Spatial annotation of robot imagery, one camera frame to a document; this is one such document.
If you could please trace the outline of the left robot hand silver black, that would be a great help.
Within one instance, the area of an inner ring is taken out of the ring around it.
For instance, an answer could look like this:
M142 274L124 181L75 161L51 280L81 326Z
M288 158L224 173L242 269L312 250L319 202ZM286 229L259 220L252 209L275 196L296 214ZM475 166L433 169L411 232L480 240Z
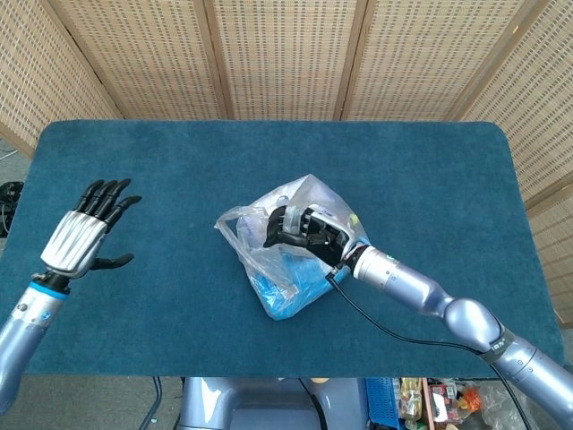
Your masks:
M98 180L81 194L75 207L66 212L49 238L40 260L48 278L78 279L88 271L118 269L133 259L132 254L106 259L98 256L100 247L124 212L141 200L139 195L121 194L131 183Z

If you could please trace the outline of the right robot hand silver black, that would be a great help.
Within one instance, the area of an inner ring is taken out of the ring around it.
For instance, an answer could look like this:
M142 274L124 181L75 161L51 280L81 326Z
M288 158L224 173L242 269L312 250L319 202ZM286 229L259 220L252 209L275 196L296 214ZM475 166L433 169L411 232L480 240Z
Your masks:
M264 248L303 248L328 266L341 267L355 243L355 234L331 216L312 207L279 206L270 215Z

